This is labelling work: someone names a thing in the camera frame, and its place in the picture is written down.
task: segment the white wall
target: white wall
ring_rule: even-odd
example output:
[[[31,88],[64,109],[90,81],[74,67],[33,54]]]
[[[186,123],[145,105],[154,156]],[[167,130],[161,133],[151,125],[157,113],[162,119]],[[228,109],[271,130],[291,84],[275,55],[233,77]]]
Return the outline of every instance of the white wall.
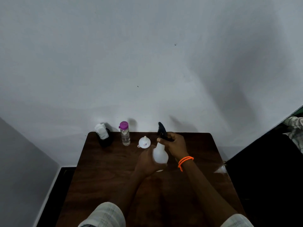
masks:
[[[32,227],[59,165],[0,118],[0,220]]]
[[[61,165],[99,122],[227,160],[303,105],[303,0],[1,0],[0,116]]]

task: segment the purple lid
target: purple lid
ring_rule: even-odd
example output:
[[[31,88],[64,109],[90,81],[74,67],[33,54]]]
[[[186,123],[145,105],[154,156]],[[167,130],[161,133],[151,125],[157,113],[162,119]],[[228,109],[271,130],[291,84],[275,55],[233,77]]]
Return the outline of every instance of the purple lid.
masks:
[[[128,122],[122,121],[119,126],[120,129],[126,130],[128,128]]]

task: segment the spray bottle body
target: spray bottle body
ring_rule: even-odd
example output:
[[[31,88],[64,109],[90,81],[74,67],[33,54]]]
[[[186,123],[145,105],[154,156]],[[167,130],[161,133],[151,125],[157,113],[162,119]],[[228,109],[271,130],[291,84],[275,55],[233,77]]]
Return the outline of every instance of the spray bottle body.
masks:
[[[154,158],[154,161],[156,163],[167,163],[169,159],[169,155],[164,150],[165,146],[161,143],[157,143],[157,146],[155,149],[153,149],[152,156]]]

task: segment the person's right hand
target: person's right hand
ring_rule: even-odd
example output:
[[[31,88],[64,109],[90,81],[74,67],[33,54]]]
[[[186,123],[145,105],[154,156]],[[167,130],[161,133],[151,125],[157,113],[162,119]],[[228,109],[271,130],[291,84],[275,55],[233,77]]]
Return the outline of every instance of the person's right hand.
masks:
[[[182,158],[188,156],[185,140],[182,135],[178,135],[173,132],[168,132],[167,137],[172,138],[174,141],[170,142],[161,138],[157,138],[157,141],[165,145],[177,161],[180,161]]]

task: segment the dark brown tabletop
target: dark brown tabletop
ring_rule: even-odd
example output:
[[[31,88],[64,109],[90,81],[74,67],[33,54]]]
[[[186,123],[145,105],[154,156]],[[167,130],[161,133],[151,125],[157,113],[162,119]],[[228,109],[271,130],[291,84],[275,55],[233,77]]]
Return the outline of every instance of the dark brown tabletop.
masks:
[[[77,227],[102,202],[107,202],[129,179],[142,148],[141,137],[156,145],[156,133],[131,132],[131,144],[123,146],[120,133],[102,148],[95,132],[87,135],[69,187],[57,227]],[[214,173],[223,162],[209,133],[180,133],[188,153],[223,198],[239,213],[243,207],[228,174]],[[139,187],[126,217],[127,226],[207,226],[186,175],[169,153],[168,167],[146,178]]]

